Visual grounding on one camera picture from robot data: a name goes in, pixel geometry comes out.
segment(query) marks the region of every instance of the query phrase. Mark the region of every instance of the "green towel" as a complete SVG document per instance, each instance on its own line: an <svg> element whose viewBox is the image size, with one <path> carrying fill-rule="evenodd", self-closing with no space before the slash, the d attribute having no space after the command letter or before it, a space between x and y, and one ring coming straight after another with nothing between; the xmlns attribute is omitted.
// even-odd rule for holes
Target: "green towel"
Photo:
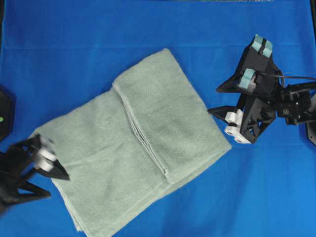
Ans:
<svg viewBox="0 0 316 237"><path fill-rule="evenodd" d="M231 148L168 49L35 132L55 142L71 180L53 182L88 237L113 235Z"/></svg>

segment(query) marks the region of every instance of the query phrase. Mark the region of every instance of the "towel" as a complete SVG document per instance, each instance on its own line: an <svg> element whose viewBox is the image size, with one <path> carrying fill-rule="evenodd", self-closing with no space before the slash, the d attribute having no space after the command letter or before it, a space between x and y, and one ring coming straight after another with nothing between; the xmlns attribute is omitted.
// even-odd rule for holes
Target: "towel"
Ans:
<svg viewBox="0 0 316 237"><path fill-rule="evenodd" d="M231 148L168 49L34 133L54 141L71 180L53 183L88 237L113 235Z"/></svg>

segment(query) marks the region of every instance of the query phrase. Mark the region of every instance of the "blue fabric surface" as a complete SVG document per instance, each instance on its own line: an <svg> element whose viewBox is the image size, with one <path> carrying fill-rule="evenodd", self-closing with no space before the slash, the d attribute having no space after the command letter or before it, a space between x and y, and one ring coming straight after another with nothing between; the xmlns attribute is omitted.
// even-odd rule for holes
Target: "blue fabric surface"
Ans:
<svg viewBox="0 0 316 237"><path fill-rule="evenodd" d="M316 76L309 0L6 0L2 29L0 84L16 95L14 131L2 151L164 47L210 108L236 104L238 95L215 88L256 33L273 43L284 74ZM116 236L315 236L316 147L304 127L278 118L255 145L228 140L230 152ZM85 236L52 182L40 175L31 181L52 198L12 208L0 219L0 236Z"/></svg>

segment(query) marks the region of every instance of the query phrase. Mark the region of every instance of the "black robot bracket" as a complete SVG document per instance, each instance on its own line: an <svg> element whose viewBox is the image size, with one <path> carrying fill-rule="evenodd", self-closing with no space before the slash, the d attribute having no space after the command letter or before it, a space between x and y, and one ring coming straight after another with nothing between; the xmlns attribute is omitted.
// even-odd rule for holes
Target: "black robot bracket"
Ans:
<svg viewBox="0 0 316 237"><path fill-rule="evenodd" d="M39 134L0 154L0 215L12 205L50 197L50 192L27 181L36 172L69 180L56 158L53 143ZM28 193L19 193L19 189Z"/></svg>
<svg viewBox="0 0 316 237"><path fill-rule="evenodd" d="M240 93L236 106L209 109L209 113L226 122L225 132L238 143L255 143L278 117L286 124L306 123L307 135L316 145L316 97L310 90L316 82L288 85L273 62L272 44L256 35L244 50L235 73L216 90Z"/></svg>

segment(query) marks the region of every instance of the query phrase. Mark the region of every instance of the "black plastic part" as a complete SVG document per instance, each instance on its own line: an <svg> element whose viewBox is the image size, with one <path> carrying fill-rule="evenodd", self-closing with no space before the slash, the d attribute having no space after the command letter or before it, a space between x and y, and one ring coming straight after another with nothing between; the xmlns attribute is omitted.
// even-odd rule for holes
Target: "black plastic part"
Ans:
<svg viewBox="0 0 316 237"><path fill-rule="evenodd" d="M277 66L273 63L272 54L269 58L267 58L265 55L260 53L260 50L259 52L257 52L252 47L253 41L254 38L250 45L245 48L234 75L232 75L227 81L222 83L216 89L217 92L241 92L246 94L254 94L258 97L261 97L261 99L263 100L269 97L273 97L272 94L277 89L276 85L279 85L277 78L264 75L256 75L255 83L257 84L257 86L251 93L247 92L247 90L245 90L244 88L240 88L237 85L246 69L254 69L256 71L261 71L272 75L280 72Z"/></svg>
<svg viewBox="0 0 316 237"><path fill-rule="evenodd" d="M257 97L248 96L245 103L240 134L253 144L275 119L275 110L269 104Z"/></svg>
<svg viewBox="0 0 316 237"><path fill-rule="evenodd" d="M12 131L14 101L14 96L0 87L0 142Z"/></svg>
<svg viewBox="0 0 316 237"><path fill-rule="evenodd" d="M312 106L309 111L311 113L316 112L316 95L311 98ZM316 122L308 122L306 123L306 135L307 138L316 145Z"/></svg>
<svg viewBox="0 0 316 237"><path fill-rule="evenodd" d="M314 27L314 36L316 40L316 1L311 0L311 11L312 11L312 21L313 21L313 27Z"/></svg>
<svg viewBox="0 0 316 237"><path fill-rule="evenodd" d="M4 16L4 0L0 0L0 48L2 44L2 22Z"/></svg>
<svg viewBox="0 0 316 237"><path fill-rule="evenodd" d="M10 206L50 197L50 192L27 180L36 172L46 176L69 180L69 175L58 160L49 172L33 167L26 174L21 174L32 162L36 162L38 152L42 148L40 135L14 144L5 154L0 154L0 214ZM19 189L31 192L20 194Z"/></svg>
<svg viewBox="0 0 316 237"><path fill-rule="evenodd" d="M208 110L208 112L210 114L214 115L216 118L224 121L227 124L229 124L225 120L227 112L235 112L235 111L236 111L236 107L235 106L221 106L221 107L216 107L216 108Z"/></svg>

